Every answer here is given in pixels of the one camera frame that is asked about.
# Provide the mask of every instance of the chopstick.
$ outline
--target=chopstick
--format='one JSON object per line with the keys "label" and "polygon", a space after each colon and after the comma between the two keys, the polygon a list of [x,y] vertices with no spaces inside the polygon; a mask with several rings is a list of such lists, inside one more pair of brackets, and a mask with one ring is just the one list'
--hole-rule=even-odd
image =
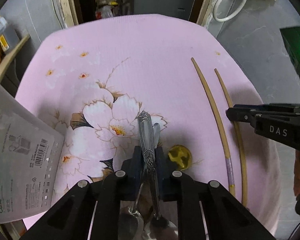
{"label": "chopstick", "polygon": [[[233,107],[232,100],[229,96],[229,93],[227,91],[227,88],[218,72],[218,70],[215,68],[214,69],[220,85],[222,87],[223,93],[225,94],[227,103],[229,107]],[[241,163],[241,177],[242,177],[242,198],[241,198],[241,203],[243,206],[247,206],[248,203],[248,177],[247,177],[247,163],[246,163],[246,155],[244,152],[244,147],[243,147],[243,141],[242,141],[242,136],[240,132],[240,127],[237,122],[233,122],[234,124],[234,130],[235,134],[237,136],[237,141],[238,141],[238,146],[239,146],[239,154],[240,154],[240,163]]]}
{"label": "chopstick", "polygon": [[208,97],[214,118],[216,120],[217,123],[217,127],[219,130],[219,134],[220,134],[220,138],[221,138],[221,143],[222,143],[222,147],[223,147],[223,151],[225,153],[225,158],[226,158],[226,168],[227,168],[227,173],[228,173],[228,183],[229,183],[229,192],[231,193],[232,196],[235,197],[235,186],[234,186],[234,175],[233,175],[233,168],[232,168],[232,162],[231,162],[231,156],[230,156],[230,150],[229,150],[229,145],[228,145],[228,141],[227,141],[227,137],[226,137],[226,132],[225,132],[225,128],[223,127],[222,124],[222,120],[220,117],[220,113],[218,111],[217,108],[217,104],[214,101],[213,95],[211,93],[211,90],[209,88],[208,83],[206,82],[198,64],[196,63],[196,61],[194,60],[194,58],[191,58],[191,61],[198,73],[198,76],[200,78],[200,81],[203,85],[204,91],[206,92],[206,95]]}

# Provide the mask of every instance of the spoon head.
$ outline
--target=spoon head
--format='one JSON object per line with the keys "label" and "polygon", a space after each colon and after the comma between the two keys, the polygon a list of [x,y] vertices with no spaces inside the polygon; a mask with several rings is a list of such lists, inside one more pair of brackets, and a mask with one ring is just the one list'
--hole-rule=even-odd
{"label": "spoon head", "polygon": [[143,240],[178,240],[178,228],[171,221],[153,217],[145,226]]}
{"label": "spoon head", "polygon": [[183,145],[172,146],[168,152],[169,160],[176,163],[179,171],[186,170],[192,165],[192,154],[189,149]]}
{"label": "spoon head", "polygon": [[138,211],[133,214],[130,207],[120,210],[118,222],[118,240],[140,240],[142,239],[143,218]]}

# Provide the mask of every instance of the bottle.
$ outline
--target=bottle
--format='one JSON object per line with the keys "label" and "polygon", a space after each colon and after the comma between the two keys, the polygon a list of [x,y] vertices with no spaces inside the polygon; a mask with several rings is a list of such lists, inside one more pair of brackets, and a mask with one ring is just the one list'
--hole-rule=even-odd
{"label": "bottle", "polygon": [[101,17],[102,19],[113,17],[111,7],[109,5],[105,5],[101,8]]}
{"label": "bottle", "polygon": [[0,44],[5,54],[8,54],[19,43],[20,39],[12,27],[8,24],[5,18],[0,16]]}

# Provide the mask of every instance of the spoon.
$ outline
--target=spoon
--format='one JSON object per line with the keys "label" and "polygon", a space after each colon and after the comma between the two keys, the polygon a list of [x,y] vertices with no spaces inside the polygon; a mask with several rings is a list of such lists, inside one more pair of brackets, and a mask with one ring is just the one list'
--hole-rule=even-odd
{"label": "spoon", "polygon": [[141,149],[145,161],[146,176],[149,180],[151,197],[154,208],[153,218],[146,224],[142,237],[144,240],[177,240],[178,229],[171,221],[161,215],[158,197],[158,179],[154,155],[154,134],[151,116],[142,111],[138,116]]}
{"label": "spoon", "polygon": [[[154,146],[158,145],[160,137],[160,125],[155,123],[153,125],[154,131]],[[137,210],[138,201],[141,195],[143,184],[145,181],[145,174],[142,175],[140,189],[136,200],[132,206],[127,206],[120,209],[119,222],[118,222],[118,240],[139,240],[141,239],[144,221],[140,212]]]}
{"label": "spoon", "polygon": [[168,152],[168,158],[178,166],[179,171],[189,169],[192,165],[192,154],[183,145],[174,145]]}

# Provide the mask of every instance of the ornate handle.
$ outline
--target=ornate handle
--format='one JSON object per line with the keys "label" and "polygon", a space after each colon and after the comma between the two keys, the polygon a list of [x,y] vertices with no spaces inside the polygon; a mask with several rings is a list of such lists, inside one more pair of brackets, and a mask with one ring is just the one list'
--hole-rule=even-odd
{"label": "ornate handle", "polygon": [[142,111],[138,116],[138,128],[145,170],[151,172],[155,169],[154,135],[151,116],[145,111]]}
{"label": "ornate handle", "polygon": [[143,159],[145,161],[146,176],[149,180],[152,204],[154,209],[154,216],[160,218],[159,208],[159,190],[157,173],[155,169],[155,155],[154,155],[154,132],[152,127],[151,116],[142,111],[138,116],[138,128],[140,134],[141,149]]}

